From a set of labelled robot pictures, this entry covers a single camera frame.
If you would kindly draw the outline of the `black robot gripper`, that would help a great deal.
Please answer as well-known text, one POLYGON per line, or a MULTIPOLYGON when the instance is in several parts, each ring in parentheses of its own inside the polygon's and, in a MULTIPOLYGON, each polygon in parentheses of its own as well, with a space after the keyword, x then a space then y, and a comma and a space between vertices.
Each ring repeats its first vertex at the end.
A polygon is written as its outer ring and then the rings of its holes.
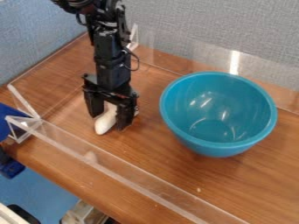
POLYGON ((132 124, 136 116, 136 91, 131 87, 130 52, 122 52, 116 57, 95 55, 96 73, 84 73, 83 92, 88 113, 92 118, 104 112, 104 102, 116 105, 116 129, 123 130, 132 124))

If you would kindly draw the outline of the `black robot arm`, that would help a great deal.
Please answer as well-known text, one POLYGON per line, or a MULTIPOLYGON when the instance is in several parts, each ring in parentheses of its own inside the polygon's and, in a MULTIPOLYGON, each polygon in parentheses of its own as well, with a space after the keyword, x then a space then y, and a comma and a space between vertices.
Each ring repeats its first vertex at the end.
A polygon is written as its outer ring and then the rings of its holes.
POLYGON ((131 31, 127 28, 126 6, 122 0, 51 0, 66 12, 76 16, 88 30, 94 46, 96 73, 84 73, 83 93, 92 117, 104 113, 104 103, 116 106, 116 128, 132 124, 138 111, 138 93, 132 89, 131 57, 128 49, 131 31))

